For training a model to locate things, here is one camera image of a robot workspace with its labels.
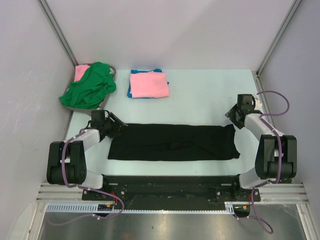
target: blue cloth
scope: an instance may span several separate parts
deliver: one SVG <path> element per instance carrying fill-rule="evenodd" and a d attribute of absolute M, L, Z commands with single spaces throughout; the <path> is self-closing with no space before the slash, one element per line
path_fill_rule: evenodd
<path fill-rule="evenodd" d="M 131 70 L 131 74 L 148 73 L 148 72 L 162 73 L 162 70 L 159 69 L 159 68 L 156 68 L 155 70 L 150 70 L 150 71 Z M 128 93 L 127 93 L 126 95 L 127 95 L 129 98 L 132 99 L 130 81 L 129 81 Z"/>

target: black cloth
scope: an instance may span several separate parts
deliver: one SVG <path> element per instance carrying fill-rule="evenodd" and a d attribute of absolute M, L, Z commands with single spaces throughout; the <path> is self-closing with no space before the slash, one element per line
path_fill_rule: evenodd
<path fill-rule="evenodd" d="M 196 161 L 238 159 L 235 128 L 129 123 L 112 140 L 108 159 Z"/>

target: stack of folded clothes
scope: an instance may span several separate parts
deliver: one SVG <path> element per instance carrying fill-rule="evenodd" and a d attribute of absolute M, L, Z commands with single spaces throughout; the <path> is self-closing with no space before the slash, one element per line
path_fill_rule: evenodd
<path fill-rule="evenodd" d="M 129 98 L 169 97 L 169 82 L 161 69 L 151 71 L 131 70 L 127 96 Z"/>

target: pink towel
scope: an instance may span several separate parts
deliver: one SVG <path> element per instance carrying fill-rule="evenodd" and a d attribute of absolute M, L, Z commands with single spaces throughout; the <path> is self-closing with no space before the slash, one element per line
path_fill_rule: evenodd
<path fill-rule="evenodd" d="M 130 75 L 132 98 L 164 98 L 170 95 L 164 72 L 141 72 Z"/>
<path fill-rule="evenodd" d="M 74 81 L 78 82 L 82 78 L 82 76 L 85 74 L 85 71 L 89 68 L 90 66 L 85 64 L 85 65 L 79 65 L 75 66 L 75 75 L 74 75 Z"/>

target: green shirt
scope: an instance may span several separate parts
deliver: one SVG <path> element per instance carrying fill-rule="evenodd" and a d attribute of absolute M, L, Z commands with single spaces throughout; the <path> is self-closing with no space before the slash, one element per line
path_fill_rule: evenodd
<path fill-rule="evenodd" d="M 66 107 L 96 109 L 107 94 L 116 90 L 110 67 L 101 62 L 93 63 L 80 81 L 73 81 L 69 89 L 59 99 Z"/>

